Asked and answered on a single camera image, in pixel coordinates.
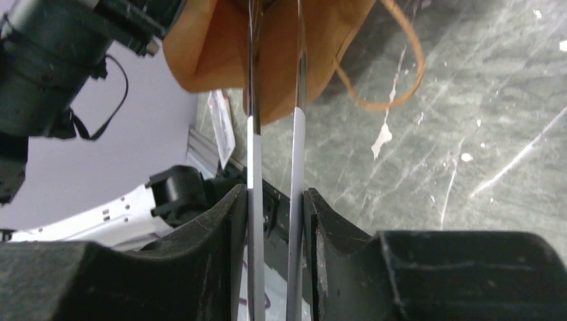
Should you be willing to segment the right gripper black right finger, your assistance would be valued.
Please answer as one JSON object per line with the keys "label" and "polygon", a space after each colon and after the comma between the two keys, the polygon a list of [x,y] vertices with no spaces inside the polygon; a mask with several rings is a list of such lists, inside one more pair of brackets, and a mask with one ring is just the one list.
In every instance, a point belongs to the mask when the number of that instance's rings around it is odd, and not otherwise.
{"label": "right gripper black right finger", "polygon": [[565,320],[566,268],[539,235],[379,231],[304,193],[313,320]]}

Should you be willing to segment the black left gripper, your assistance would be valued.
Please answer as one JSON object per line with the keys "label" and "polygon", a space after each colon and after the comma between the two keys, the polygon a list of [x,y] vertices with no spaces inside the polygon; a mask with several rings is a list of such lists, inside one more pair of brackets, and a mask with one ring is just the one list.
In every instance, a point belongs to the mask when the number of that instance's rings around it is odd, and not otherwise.
{"label": "black left gripper", "polygon": [[99,139],[72,102],[89,79],[105,78],[114,42],[153,56],[184,1],[15,1],[1,16],[1,204],[25,180],[31,137]]}

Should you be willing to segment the red paper bag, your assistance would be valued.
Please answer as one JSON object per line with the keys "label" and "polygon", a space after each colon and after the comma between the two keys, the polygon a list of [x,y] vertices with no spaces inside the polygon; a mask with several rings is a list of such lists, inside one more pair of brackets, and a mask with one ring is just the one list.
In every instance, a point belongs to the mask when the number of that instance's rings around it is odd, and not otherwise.
{"label": "red paper bag", "polygon": [[[367,102],[354,90],[340,66],[360,31],[373,1],[272,1],[259,31],[260,120],[269,124],[293,112],[298,68],[298,18],[304,20],[307,99],[321,95],[338,75],[352,99],[366,110],[399,106],[408,91],[392,102]],[[188,92],[244,88],[248,83],[249,18],[246,1],[188,1],[162,43],[167,65]]]}

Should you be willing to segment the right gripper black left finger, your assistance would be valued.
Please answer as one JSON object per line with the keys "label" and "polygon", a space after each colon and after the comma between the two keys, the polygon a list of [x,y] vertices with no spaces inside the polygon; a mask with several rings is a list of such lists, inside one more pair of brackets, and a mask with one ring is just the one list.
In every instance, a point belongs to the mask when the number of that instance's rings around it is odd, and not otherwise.
{"label": "right gripper black left finger", "polygon": [[89,241],[1,245],[2,320],[236,320],[247,191],[138,251]]}

